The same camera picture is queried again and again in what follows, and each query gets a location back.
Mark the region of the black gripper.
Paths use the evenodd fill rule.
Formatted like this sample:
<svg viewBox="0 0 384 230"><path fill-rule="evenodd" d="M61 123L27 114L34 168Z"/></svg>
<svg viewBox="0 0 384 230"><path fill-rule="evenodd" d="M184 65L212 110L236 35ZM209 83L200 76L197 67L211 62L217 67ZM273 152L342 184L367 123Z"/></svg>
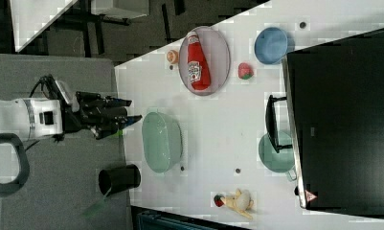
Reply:
<svg viewBox="0 0 384 230"><path fill-rule="evenodd" d="M62 116L64 133L88 129L97 140L100 140L136 124L143 118L142 115L127 116L126 107L132 104L131 100L80 91L76 93L76 97L79 111L64 110Z"/></svg>

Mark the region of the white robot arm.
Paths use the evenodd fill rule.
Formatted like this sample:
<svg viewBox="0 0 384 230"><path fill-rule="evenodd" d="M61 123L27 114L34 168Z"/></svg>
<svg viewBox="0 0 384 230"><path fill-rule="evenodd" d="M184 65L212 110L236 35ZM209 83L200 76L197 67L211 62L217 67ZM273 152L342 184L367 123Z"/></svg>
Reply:
<svg viewBox="0 0 384 230"><path fill-rule="evenodd" d="M18 162L17 175L0 182L0 198L16 194L28 181L31 166L25 142L57 139L83 129L100 140L142 119L127 114L130 105L128 100L80 91L73 97L0 100L0 146L10 146Z"/></svg>

